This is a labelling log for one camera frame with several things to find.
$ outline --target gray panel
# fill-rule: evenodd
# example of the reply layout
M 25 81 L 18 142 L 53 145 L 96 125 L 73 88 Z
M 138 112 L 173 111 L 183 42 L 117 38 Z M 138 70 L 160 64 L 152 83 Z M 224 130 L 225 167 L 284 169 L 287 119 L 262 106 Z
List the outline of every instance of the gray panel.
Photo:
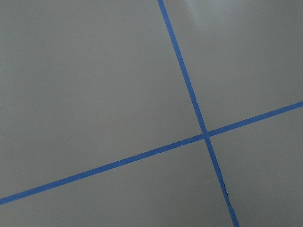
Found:
M 1 1 L 0 197 L 200 133 L 156 1 Z
M 165 4 L 209 130 L 303 100 L 303 1 Z
M 240 226 L 303 226 L 303 109 L 212 137 Z
M 1 226 L 232 226 L 203 141 L 0 207 Z

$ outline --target blue painter's tape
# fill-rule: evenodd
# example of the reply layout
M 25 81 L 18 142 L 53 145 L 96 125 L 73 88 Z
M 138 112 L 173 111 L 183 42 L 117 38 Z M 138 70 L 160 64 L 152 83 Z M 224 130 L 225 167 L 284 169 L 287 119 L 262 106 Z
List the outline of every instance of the blue painter's tape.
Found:
M 303 101 L 298 102 L 296 104 L 292 104 L 292 105 L 283 107 L 283 108 L 280 108 L 280 109 L 277 109 L 277 110 L 267 112 L 265 114 L 261 114 L 261 115 L 255 116 L 255 117 L 251 117 L 251 118 L 248 118 L 246 120 L 221 127 L 219 129 L 209 131 L 208 134 L 209 134 L 209 136 L 215 136 L 215 135 L 221 134 L 223 132 L 230 131 L 230 130 L 242 127 L 244 125 L 248 125 L 248 124 L 257 122 L 257 121 L 261 121 L 263 119 L 266 119 L 266 118 L 269 118 L 269 117 L 272 117 L 272 116 L 283 114 L 285 112 L 288 112 L 288 111 L 291 111 L 291 110 L 294 110 L 294 109 L 297 109 L 297 108 L 300 108 L 300 107 L 303 107 Z M 80 173 L 80 174 L 76 174 L 76 175 L 73 175 L 73 176 L 70 176 L 70 177 L 66 177 L 66 178 L 63 178 L 63 179 L 55 181 L 55 182 L 47 183 L 45 185 L 30 189 L 30 190 L 26 190 L 24 192 L 20 192 L 20 193 L 14 194 L 14 195 L 10 195 L 10 196 L 7 196 L 7 197 L 4 197 L 4 198 L 0 199 L 0 205 L 8 203 L 8 202 L 15 201 L 15 200 L 19 200 L 19 199 L 22 199 L 24 197 L 34 195 L 34 194 L 37 194 L 37 193 L 40 193 L 40 192 L 44 192 L 44 191 L 47 191 L 49 189 L 59 187 L 61 185 L 71 183 L 71 182 L 74 182 L 74 181 L 77 181 L 77 180 L 80 180 L 80 179 L 83 179 L 85 177 L 92 176 L 92 175 L 95 175 L 95 174 L 98 174 L 98 173 L 102 173 L 102 172 L 105 172 L 107 170 L 114 169 L 114 168 L 117 168 L 119 166 L 123 166 L 123 165 L 129 164 L 129 163 L 132 163 L 132 162 L 135 162 L 135 161 L 138 161 L 138 160 L 141 160 L 141 159 L 144 159 L 144 158 L 147 158 L 147 157 L 150 157 L 150 156 L 153 156 L 153 155 L 156 155 L 156 154 L 159 154 L 159 153 L 162 153 L 162 152 L 174 149 L 174 148 L 178 148 L 178 147 L 190 144 L 190 143 L 197 142 L 199 140 L 203 140 L 203 139 L 204 139 L 203 134 L 200 134 L 200 135 L 197 135 L 197 136 L 185 139 L 185 140 L 181 140 L 181 141 L 178 141 L 178 142 L 175 142 L 175 143 L 172 143 L 172 144 L 168 144 L 168 145 L 160 147 L 160 148 L 156 148 L 154 150 L 150 150 L 150 151 L 141 153 L 137 156 L 128 157 L 128 158 L 122 159 L 120 161 L 110 163 L 110 164 L 105 165 L 105 166 L 101 166 L 101 167 L 98 167 L 98 168 L 95 168 L 95 169 L 91 169 L 89 171 L 86 171 L 86 172 L 83 172 L 83 173 Z
M 230 130 L 242 127 L 244 125 L 248 125 L 248 124 L 251 124 L 251 123 L 254 123 L 254 122 L 258 122 L 258 121 L 261 121 L 263 119 L 273 117 L 273 116 L 276 116 L 276 115 L 279 115 L 279 114 L 283 114 L 285 112 L 288 112 L 288 111 L 291 111 L 291 110 L 294 110 L 294 109 L 297 109 L 297 108 L 300 108 L 300 107 L 303 107 L 303 101 L 292 104 L 292 105 L 288 105 L 288 106 L 285 106 L 285 107 L 282 107 L 282 108 L 279 108 L 279 109 L 276 109 L 276 110 L 273 110 L 273 111 L 270 111 L 270 112 L 267 112 L 265 114 L 260 114 L 260 115 L 255 116 L 255 117 L 251 117 L 251 118 L 248 118 L 246 120 L 221 127 L 219 129 L 209 131 L 208 134 L 209 134 L 209 136 L 215 136 L 215 135 L 221 134 L 223 132 L 230 131 Z
M 141 154 L 136 155 L 136 156 L 128 157 L 128 158 L 122 159 L 120 161 L 116 161 L 116 162 L 107 164 L 105 166 L 100 166 L 98 168 L 82 172 L 80 174 L 69 176 L 69 177 L 63 178 L 63 179 L 58 180 L 58 181 L 47 183 L 47 184 L 41 185 L 41 186 L 36 187 L 36 188 L 32 188 L 32 189 L 29 189 L 29 190 L 26 190 L 26 191 L 23 191 L 23 192 L 20 192 L 20 193 L 17 193 L 17 194 L 13 194 L 13 195 L 10 195 L 10 196 L 7 196 L 7 197 L 4 197 L 4 198 L 0 199 L 0 205 L 5 204 L 5 203 L 9 203 L 9 202 L 12 202 L 12 201 L 15 201 L 15 200 L 19 200 L 19 199 L 22 199 L 24 197 L 34 195 L 34 194 L 37 194 L 37 193 L 40 193 L 40 192 L 44 192 L 44 191 L 50 190 L 52 188 L 56 188 L 56 187 L 59 187 L 61 185 L 67 184 L 67 183 L 78 181 L 78 180 L 83 179 L 85 177 L 89 177 L 89 176 L 92 176 L 92 175 L 95 175 L 95 174 L 99 174 L 99 173 L 105 172 L 107 170 L 114 169 L 114 168 L 129 164 L 129 163 L 132 163 L 132 162 L 135 162 L 135 161 L 138 161 L 138 160 L 141 160 L 141 159 L 153 156 L 153 155 L 157 155 L 159 153 L 163 153 L 165 151 L 168 151 L 168 150 L 171 150 L 171 149 L 174 149 L 174 148 L 178 148 L 178 147 L 181 147 L 181 146 L 184 146 L 184 145 L 202 140 L 203 138 L 204 138 L 203 135 L 197 135 L 197 136 L 185 139 L 185 140 L 181 140 L 181 141 L 171 143 L 169 145 L 166 145 L 166 146 L 163 146 L 163 147 L 160 147 L 160 148 L 156 148 L 156 149 L 141 153 Z
M 196 100 L 196 95 L 195 95 L 194 89 L 193 89 L 193 87 L 191 85 L 191 82 L 190 82 L 190 79 L 189 79 L 189 75 L 188 75 L 187 69 L 185 67 L 185 63 L 183 61 L 183 57 L 182 57 L 179 45 L 177 43 L 177 39 L 176 39 L 176 36 L 174 34 L 173 28 L 171 26 L 171 23 L 170 23 L 170 20 L 169 20 L 169 16 L 168 16 L 167 11 L 165 9 L 165 5 L 163 3 L 163 0 L 158 0 L 158 4 L 159 4 L 160 10 L 161 10 L 161 13 L 163 15 L 163 19 L 165 21 L 165 25 L 167 27 L 167 31 L 168 31 L 169 36 L 170 36 L 170 40 L 171 40 L 173 48 L 175 50 L 179 66 L 181 68 L 181 71 L 182 71 L 182 74 L 183 74 L 183 78 L 185 80 L 185 83 L 186 83 L 186 86 L 187 86 L 187 90 L 189 92 L 189 96 L 190 96 L 192 105 L 194 107 L 195 113 L 196 113 L 196 117 L 198 119 L 201 131 L 204 134 L 205 143 L 206 143 L 209 155 L 211 157 L 211 160 L 212 160 L 215 172 L 217 174 L 217 177 L 218 177 L 218 180 L 219 180 L 219 183 L 220 183 L 220 187 L 221 187 L 221 190 L 222 190 L 222 193 L 223 193 L 226 205 L 228 207 L 229 214 L 231 216 L 231 219 L 232 219 L 234 227 L 239 227 L 239 223 L 238 223 L 235 211 L 232 208 L 231 203 L 230 203 L 229 198 L 228 198 L 228 193 L 227 193 L 226 188 L 225 188 L 225 184 L 224 184 L 223 177 L 222 177 L 222 172 L 220 170 L 217 158 L 215 156 L 214 149 L 213 149 L 211 140 L 209 138 L 209 135 L 208 135 L 208 132 L 207 132 L 207 129 L 206 129 L 206 126 L 205 126 L 205 123 L 204 123 L 204 120 L 203 120 L 203 117 L 202 117 L 202 114 L 201 114 L 198 102 Z

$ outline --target gray painted surface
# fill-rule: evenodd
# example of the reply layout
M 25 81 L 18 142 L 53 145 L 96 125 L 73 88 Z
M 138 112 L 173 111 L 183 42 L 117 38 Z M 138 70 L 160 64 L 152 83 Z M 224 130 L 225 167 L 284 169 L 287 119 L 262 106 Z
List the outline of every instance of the gray painted surface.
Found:
M 212 137 L 240 226 L 303 226 L 303 109 Z
M 157 2 L 1 11 L 0 197 L 200 133 Z
M 303 99 L 303 1 L 166 0 L 208 130 Z
M 0 198 L 200 134 L 155 0 L 0 0 Z M 303 100 L 302 1 L 165 1 L 208 130 Z M 302 110 L 212 137 L 241 226 L 302 226 Z M 0 226 L 229 227 L 203 141 L 0 206 Z
M 4 204 L 0 212 L 1 226 L 232 226 L 203 141 Z

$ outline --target gray surface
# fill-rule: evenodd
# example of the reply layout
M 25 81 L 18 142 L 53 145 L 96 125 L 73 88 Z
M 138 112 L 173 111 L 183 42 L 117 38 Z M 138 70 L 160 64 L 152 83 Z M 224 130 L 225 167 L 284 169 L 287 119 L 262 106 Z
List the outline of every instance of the gray surface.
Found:
M 200 134 L 156 1 L 3 1 L 0 198 Z M 166 0 L 208 130 L 303 99 L 302 1 Z M 241 226 L 302 226 L 302 110 L 212 137 Z M 232 226 L 203 141 L 0 206 L 0 226 Z
M 200 133 L 156 1 L 0 10 L 0 197 Z
M 302 101 L 302 0 L 165 3 L 208 130 Z
M 231 227 L 199 141 L 0 206 L 6 227 Z
M 303 109 L 212 137 L 243 227 L 303 226 Z

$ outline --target gray floor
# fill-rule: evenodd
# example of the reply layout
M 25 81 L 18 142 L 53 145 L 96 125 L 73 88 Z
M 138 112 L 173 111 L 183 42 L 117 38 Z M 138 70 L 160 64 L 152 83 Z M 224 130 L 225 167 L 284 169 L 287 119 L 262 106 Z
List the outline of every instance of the gray floor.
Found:
M 201 134 L 156 0 L 0 0 L 0 198 Z M 303 2 L 165 0 L 208 130 L 303 101 Z M 303 225 L 303 110 L 211 137 L 240 226 Z M 0 226 L 231 227 L 198 141 L 0 205 Z

